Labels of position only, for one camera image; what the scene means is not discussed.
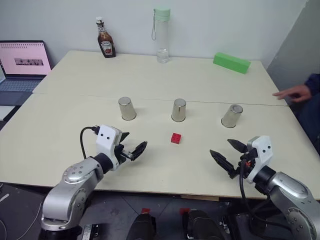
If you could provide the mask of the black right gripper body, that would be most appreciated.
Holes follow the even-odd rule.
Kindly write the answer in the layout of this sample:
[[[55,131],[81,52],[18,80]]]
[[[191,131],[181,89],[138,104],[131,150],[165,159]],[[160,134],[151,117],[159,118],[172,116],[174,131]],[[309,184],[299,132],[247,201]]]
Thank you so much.
[[[228,175],[231,179],[234,179],[236,176],[240,175],[241,172],[241,165],[244,161],[244,167],[243,167],[243,178],[246,179],[253,168],[256,165],[255,158],[257,157],[257,151],[255,149],[252,149],[246,153],[244,153],[240,157],[240,161],[238,162],[238,167],[236,169],[233,169]]]

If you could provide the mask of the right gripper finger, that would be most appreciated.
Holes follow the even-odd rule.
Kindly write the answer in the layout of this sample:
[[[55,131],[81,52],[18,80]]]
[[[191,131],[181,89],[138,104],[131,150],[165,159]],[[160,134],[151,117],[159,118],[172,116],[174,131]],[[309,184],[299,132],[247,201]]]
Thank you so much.
[[[238,152],[240,153],[247,153],[248,152],[248,147],[244,143],[240,142],[239,140],[236,139],[227,139],[229,144]]]
[[[215,160],[215,162],[222,167],[228,175],[238,175],[238,168],[235,169],[234,166],[227,161],[227,159],[221,155],[219,152],[216,152],[214,150],[209,150],[211,156]]]

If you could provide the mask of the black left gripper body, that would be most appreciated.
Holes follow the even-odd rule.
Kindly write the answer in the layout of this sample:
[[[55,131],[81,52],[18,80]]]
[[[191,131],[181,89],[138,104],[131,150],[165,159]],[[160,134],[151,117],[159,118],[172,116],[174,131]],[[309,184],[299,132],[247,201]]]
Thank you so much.
[[[114,155],[118,164],[123,164],[127,160],[130,160],[130,161],[134,160],[133,154],[129,151],[126,151],[122,144],[119,144],[114,148]]]

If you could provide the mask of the person's bare hand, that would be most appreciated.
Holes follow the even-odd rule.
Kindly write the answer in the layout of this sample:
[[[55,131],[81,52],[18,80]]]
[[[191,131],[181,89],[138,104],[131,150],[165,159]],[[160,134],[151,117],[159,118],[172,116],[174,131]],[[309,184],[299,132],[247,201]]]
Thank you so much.
[[[273,93],[272,95],[277,97],[278,100],[290,97],[294,103],[300,103],[312,98],[310,89],[304,84]]]

